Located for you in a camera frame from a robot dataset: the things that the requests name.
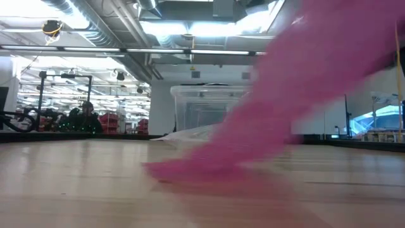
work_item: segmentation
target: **plastic storage bin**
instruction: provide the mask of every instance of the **plastic storage bin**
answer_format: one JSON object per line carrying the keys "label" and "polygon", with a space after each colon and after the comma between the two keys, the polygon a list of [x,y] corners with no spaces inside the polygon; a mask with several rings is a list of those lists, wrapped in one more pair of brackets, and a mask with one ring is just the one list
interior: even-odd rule
{"label": "plastic storage bin", "polygon": [[218,124],[247,92],[246,86],[173,86],[176,105],[176,130]]}

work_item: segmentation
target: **pink tulle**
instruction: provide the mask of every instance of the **pink tulle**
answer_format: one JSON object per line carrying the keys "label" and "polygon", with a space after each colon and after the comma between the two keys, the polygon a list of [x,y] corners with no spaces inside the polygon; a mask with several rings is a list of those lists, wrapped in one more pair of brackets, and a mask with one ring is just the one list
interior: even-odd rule
{"label": "pink tulle", "polygon": [[148,171],[158,179],[191,179],[279,154],[292,120],[392,60],[395,26],[404,16],[404,0],[303,1],[294,23],[259,60],[259,77],[246,102],[212,140],[180,160],[148,163]]}

